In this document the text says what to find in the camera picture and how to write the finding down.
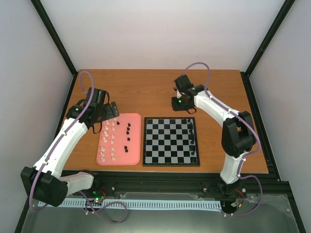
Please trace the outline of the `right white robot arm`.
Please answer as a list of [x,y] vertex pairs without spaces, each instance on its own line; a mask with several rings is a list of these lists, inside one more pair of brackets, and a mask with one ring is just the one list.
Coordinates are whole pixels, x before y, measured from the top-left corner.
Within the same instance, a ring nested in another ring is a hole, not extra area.
[[221,145],[225,152],[225,162],[217,189],[221,196],[229,196],[238,186],[241,169],[252,147],[259,142],[255,136],[252,116],[249,112],[239,112],[214,97],[203,85],[194,86],[187,75],[174,80],[177,96],[172,98],[174,111],[197,108],[206,112],[222,127]]

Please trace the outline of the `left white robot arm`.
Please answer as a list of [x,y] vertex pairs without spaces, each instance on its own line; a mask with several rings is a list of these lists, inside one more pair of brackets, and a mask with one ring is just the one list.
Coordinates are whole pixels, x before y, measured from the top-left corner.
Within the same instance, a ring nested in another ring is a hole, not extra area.
[[110,101],[107,91],[89,88],[86,98],[69,109],[61,131],[44,155],[33,167],[26,166],[21,171],[29,201],[38,200],[57,207],[67,196],[79,191],[97,195],[101,190],[98,173],[82,170],[63,177],[62,171],[73,149],[89,129],[119,115],[117,105]]

